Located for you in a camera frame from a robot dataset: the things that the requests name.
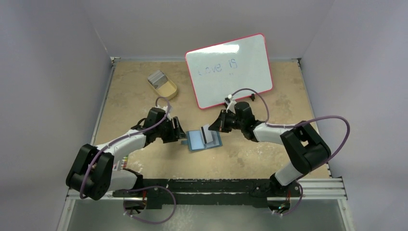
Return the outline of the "white card with magnetic stripe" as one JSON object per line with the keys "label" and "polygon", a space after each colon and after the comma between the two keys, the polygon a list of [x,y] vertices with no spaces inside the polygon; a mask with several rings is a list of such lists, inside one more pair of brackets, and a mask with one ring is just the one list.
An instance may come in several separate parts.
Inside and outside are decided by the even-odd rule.
{"label": "white card with magnetic stripe", "polygon": [[214,142],[212,131],[209,129],[209,124],[200,127],[201,136],[204,144],[210,144]]}

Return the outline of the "blue leather card holder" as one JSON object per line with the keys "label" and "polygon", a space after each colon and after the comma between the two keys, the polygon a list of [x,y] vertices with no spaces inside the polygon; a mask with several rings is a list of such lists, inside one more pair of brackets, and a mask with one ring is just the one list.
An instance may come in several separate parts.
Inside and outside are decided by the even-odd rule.
{"label": "blue leather card holder", "polygon": [[212,149],[223,146],[221,136],[218,131],[210,131],[213,140],[204,142],[202,132],[199,130],[187,131],[187,139],[182,140],[181,144],[188,147],[190,152],[196,152],[206,149]]}

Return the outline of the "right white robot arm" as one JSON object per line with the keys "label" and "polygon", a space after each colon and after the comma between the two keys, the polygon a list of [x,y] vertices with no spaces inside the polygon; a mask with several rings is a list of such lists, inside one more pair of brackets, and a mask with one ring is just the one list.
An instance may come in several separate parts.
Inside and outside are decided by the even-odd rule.
{"label": "right white robot arm", "polygon": [[250,141],[283,145],[290,161],[270,177],[271,192],[277,196],[287,192],[289,184],[313,171],[332,154],[326,142],[310,124],[288,127],[268,125],[255,118],[247,102],[236,103],[233,110],[221,110],[208,129],[224,133],[237,129]]}

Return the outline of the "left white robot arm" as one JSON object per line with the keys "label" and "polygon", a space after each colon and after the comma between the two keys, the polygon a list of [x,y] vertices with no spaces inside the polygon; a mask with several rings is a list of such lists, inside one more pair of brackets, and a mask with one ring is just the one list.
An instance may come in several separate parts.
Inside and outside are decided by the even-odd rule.
{"label": "left white robot arm", "polygon": [[143,192],[142,174],[121,168],[118,162],[156,139],[169,143],[186,138],[176,116],[171,118],[167,110],[153,107],[145,118],[122,136],[96,146],[81,146],[65,183],[79,192],[81,199],[99,200],[107,192],[118,190],[137,197]]}

